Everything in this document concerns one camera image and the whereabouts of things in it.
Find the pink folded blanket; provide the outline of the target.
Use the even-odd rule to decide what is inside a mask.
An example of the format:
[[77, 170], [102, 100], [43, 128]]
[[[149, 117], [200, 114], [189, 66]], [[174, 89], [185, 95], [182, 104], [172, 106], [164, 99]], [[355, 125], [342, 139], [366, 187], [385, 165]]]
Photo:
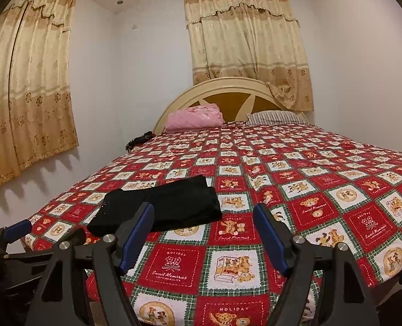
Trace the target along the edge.
[[220, 127], [224, 122], [223, 114], [218, 105], [197, 105], [170, 113], [166, 119], [165, 132], [203, 130], [210, 127]]

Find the black item beside bed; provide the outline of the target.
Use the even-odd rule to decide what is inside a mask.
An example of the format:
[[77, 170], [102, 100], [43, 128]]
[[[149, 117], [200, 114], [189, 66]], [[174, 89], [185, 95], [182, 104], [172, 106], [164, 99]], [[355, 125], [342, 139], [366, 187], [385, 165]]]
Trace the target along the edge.
[[130, 140], [130, 142], [126, 145], [125, 150], [130, 153], [136, 146], [141, 146], [155, 137], [156, 135], [152, 131], [148, 131], [142, 136]]

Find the cream wooden headboard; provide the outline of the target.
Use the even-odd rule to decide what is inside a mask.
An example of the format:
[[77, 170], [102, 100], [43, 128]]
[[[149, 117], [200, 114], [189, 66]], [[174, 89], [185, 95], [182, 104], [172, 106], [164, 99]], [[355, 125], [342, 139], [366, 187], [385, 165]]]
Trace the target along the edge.
[[245, 77], [222, 77], [199, 83], [178, 96], [163, 112], [153, 133], [165, 129], [169, 113], [197, 105], [214, 103], [221, 110], [224, 120], [246, 121], [251, 113], [263, 110], [283, 110], [271, 93], [267, 83]]

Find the beige curtain on side wall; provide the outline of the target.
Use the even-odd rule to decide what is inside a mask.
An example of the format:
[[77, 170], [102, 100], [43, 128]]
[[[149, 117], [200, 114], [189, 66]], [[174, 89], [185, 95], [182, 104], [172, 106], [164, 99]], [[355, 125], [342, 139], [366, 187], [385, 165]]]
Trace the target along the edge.
[[0, 186], [79, 145], [68, 50], [76, 0], [11, 0], [0, 15]]

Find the black pants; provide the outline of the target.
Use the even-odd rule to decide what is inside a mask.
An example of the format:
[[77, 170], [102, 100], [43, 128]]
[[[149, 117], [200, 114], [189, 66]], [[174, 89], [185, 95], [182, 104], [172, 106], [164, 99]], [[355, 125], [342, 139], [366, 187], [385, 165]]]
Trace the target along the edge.
[[115, 233], [121, 223], [135, 216], [144, 202], [154, 208], [153, 233], [222, 220], [215, 188], [207, 185], [204, 176], [198, 175], [149, 189], [110, 191], [87, 229], [96, 237]]

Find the red patchwork teddy bedspread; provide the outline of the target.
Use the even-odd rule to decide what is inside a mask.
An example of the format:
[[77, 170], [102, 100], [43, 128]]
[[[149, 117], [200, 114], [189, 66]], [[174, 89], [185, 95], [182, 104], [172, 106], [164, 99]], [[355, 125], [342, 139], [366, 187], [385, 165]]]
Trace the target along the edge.
[[88, 230], [110, 192], [168, 189], [202, 177], [219, 219], [168, 214], [122, 277], [144, 325], [265, 325], [287, 267], [271, 262], [269, 223], [349, 249], [370, 288], [402, 270], [402, 152], [310, 124], [230, 123], [169, 133], [116, 158], [31, 216], [23, 246], [51, 248]]

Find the beige curtain behind headboard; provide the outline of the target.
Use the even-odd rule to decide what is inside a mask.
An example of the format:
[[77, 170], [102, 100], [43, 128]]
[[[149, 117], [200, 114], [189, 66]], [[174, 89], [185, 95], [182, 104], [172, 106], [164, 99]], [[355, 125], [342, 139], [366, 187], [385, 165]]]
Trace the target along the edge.
[[300, 24], [289, 0], [184, 0], [193, 82], [261, 80], [284, 110], [312, 112]]

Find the striped pillow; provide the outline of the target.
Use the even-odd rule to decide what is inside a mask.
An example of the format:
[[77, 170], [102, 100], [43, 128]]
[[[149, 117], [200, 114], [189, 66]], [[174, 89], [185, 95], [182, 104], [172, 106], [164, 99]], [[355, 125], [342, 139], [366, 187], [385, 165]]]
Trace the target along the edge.
[[284, 110], [264, 110], [247, 115], [246, 125], [307, 124], [302, 115]]

